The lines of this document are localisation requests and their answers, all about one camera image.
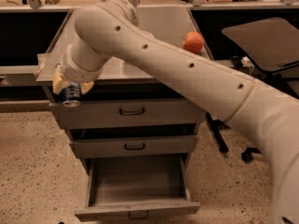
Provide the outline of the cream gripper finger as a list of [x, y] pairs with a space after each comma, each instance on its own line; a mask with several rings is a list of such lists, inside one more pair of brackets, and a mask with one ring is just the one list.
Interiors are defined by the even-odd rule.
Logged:
[[94, 82], [82, 82], [79, 84], [80, 86], [80, 90], [81, 90], [81, 94], [85, 95], [87, 94], [93, 87]]
[[70, 80], [64, 75], [62, 67], [58, 64], [55, 67], [52, 90], [55, 94], [59, 94], [63, 89], [67, 88], [71, 84]]

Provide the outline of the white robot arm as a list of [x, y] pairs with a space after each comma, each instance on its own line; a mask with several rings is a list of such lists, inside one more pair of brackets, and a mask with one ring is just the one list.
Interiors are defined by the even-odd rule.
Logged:
[[112, 57], [140, 68], [248, 138], [273, 174], [269, 224], [299, 224], [299, 100], [135, 24], [135, 7], [127, 1], [76, 9], [75, 40], [55, 69], [54, 93], [73, 82], [91, 84]]

